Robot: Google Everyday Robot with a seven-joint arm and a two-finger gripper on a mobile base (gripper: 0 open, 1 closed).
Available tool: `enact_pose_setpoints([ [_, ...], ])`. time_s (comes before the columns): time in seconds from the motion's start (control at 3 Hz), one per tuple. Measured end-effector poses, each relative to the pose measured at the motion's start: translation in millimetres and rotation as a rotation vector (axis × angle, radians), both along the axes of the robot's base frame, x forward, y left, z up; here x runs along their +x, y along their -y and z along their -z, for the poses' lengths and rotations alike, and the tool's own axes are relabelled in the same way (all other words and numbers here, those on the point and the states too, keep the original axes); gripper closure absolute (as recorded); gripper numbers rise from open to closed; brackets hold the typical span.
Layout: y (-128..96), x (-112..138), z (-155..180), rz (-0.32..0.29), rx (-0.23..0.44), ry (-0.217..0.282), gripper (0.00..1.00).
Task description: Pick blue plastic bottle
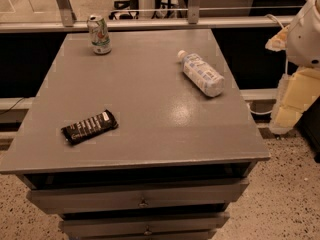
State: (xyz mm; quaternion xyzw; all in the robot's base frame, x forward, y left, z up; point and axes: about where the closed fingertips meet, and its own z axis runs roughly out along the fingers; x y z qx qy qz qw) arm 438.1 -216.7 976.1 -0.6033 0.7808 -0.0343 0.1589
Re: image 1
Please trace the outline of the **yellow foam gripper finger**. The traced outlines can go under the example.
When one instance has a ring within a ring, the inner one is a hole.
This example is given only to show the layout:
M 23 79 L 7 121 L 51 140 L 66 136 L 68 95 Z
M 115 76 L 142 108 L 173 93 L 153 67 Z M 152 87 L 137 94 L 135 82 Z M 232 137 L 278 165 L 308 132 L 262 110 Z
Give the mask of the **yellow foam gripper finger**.
M 270 131 L 282 135 L 292 130 L 319 96 L 319 68 L 299 67 L 292 75 L 284 74 L 277 88 L 276 103 L 269 124 Z
M 289 26 L 282 28 L 276 35 L 267 41 L 265 48 L 275 52 L 286 50 L 288 30 Z

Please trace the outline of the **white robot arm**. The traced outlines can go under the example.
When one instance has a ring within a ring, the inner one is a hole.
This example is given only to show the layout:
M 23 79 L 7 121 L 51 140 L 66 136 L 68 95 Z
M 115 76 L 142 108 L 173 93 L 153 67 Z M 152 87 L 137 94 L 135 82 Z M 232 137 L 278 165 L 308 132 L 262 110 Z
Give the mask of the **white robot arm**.
M 291 23 L 269 39 L 265 48 L 284 51 L 297 70 L 282 75 L 269 129 L 286 134 L 320 96 L 320 0 L 307 0 Z

